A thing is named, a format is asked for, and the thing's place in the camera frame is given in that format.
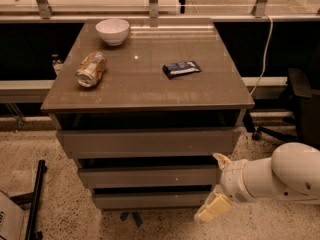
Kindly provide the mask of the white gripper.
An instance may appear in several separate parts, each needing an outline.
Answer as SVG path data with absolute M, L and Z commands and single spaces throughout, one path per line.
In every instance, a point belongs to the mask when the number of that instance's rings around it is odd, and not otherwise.
M 221 153 L 214 153 L 219 168 L 222 170 L 220 185 L 224 195 L 218 192 L 211 192 L 204 204 L 194 215 L 196 222 L 204 223 L 228 212 L 233 201 L 237 203 L 254 202 L 254 197 L 249 193 L 244 182 L 244 167 L 246 159 L 232 161 Z

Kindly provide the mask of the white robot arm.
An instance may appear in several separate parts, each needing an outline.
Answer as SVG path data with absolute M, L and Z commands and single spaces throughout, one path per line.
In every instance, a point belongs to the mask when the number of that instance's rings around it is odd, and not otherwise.
M 194 215 L 209 222 L 229 211 L 235 203 L 252 203 L 261 198 L 320 203 L 320 151 L 290 142 L 277 147 L 268 158 L 232 161 L 215 153 L 221 170 L 219 183 Z

